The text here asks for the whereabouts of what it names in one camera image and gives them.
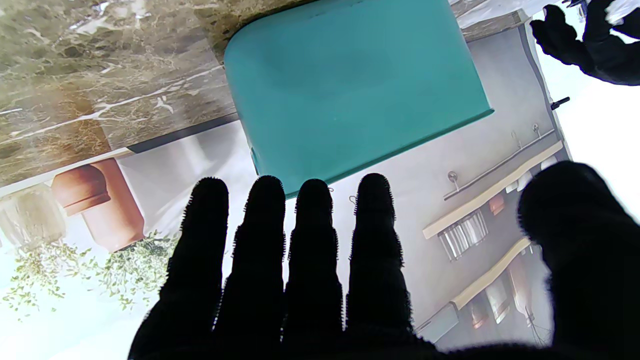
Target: glass jar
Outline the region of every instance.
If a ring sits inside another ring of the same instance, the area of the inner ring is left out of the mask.
[[[67,234],[60,206],[45,184],[0,199],[0,229],[9,242],[26,250],[60,240]]]

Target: clay pot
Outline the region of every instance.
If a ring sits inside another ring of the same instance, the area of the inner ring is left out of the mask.
[[[104,175],[91,165],[83,165],[56,175],[51,190],[56,200],[65,208],[67,216],[111,200]]]
[[[504,209],[504,198],[501,194],[498,194],[489,200],[489,208],[494,216],[498,215],[498,213]]]
[[[145,219],[116,160],[110,158],[92,166],[104,174],[111,197],[111,201],[82,213],[93,240],[114,252],[144,238]]]

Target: marble countertop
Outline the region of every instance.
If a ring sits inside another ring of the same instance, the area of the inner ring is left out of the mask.
[[[0,186],[235,112],[231,36],[311,1],[0,0]]]

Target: finger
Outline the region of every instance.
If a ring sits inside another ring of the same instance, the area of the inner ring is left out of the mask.
[[[200,180],[191,193],[160,299],[140,325],[130,359],[204,345],[220,303],[227,217],[225,183]]]
[[[518,217],[522,229],[543,247],[596,236],[599,232],[593,228],[605,223],[611,234],[625,228],[611,222],[632,222],[597,172],[571,161],[557,163],[534,177],[522,192]]]
[[[214,328],[225,346],[244,342],[255,326],[254,345],[273,350],[280,344],[283,317],[282,260],[284,257],[285,195],[282,183],[263,176],[254,184],[236,231],[234,263],[227,278]]]
[[[300,188],[296,228],[289,245],[289,282],[284,350],[330,351],[342,332],[342,285],[336,274],[338,237],[332,225],[333,201],[326,183],[314,179]]]
[[[356,200],[347,331],[372,327],[413,333],[395,215],[387,179],[380,174],[365,176]]]
[[[566,23],[566,16],[560,7],[547,5],[545,13],[547,31],[558,47],[562,47],[561,44],[570,44],[578,37],[575,28]]]
[[[545,13],[545,22],[552,22],[558,24],[566,23],[566,17],[564,16],[564,11],[557,5],[546,5],[543,8]]]

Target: teal plastic container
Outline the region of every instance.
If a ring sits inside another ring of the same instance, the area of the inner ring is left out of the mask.
[[[288,197],[492,113],[447,0],[299,6],[238,31],[225,67],[255,169]]]

